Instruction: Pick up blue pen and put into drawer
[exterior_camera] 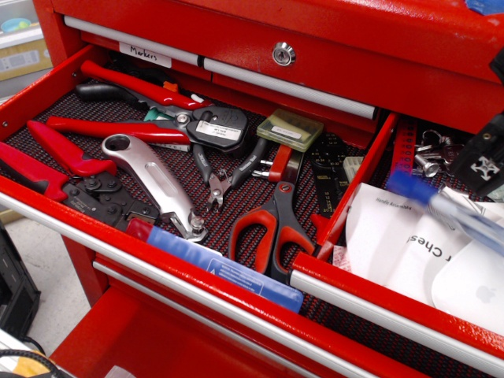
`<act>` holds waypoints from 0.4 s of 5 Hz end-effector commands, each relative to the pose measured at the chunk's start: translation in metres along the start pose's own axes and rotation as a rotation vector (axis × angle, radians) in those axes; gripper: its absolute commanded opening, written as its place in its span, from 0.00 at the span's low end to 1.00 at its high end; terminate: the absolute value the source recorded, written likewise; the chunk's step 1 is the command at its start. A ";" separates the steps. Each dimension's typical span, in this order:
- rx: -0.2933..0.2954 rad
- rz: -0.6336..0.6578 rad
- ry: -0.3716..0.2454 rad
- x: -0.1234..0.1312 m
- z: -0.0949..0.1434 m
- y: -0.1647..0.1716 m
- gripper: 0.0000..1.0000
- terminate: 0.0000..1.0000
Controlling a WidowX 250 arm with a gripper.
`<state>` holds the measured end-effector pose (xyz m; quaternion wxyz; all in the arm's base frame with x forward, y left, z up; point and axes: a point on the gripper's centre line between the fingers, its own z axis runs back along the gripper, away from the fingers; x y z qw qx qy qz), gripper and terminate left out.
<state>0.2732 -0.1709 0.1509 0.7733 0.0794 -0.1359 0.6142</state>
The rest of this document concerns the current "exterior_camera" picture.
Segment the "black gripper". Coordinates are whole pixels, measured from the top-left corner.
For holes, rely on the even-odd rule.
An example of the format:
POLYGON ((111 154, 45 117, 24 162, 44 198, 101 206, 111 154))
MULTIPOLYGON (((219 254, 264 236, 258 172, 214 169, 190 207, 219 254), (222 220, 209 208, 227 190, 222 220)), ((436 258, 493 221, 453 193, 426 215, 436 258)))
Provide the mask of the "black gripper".
POLYGON ((486 196, 503 185, 502 113, 465 144, 450 165, 450 173, 477 196, 486 196))

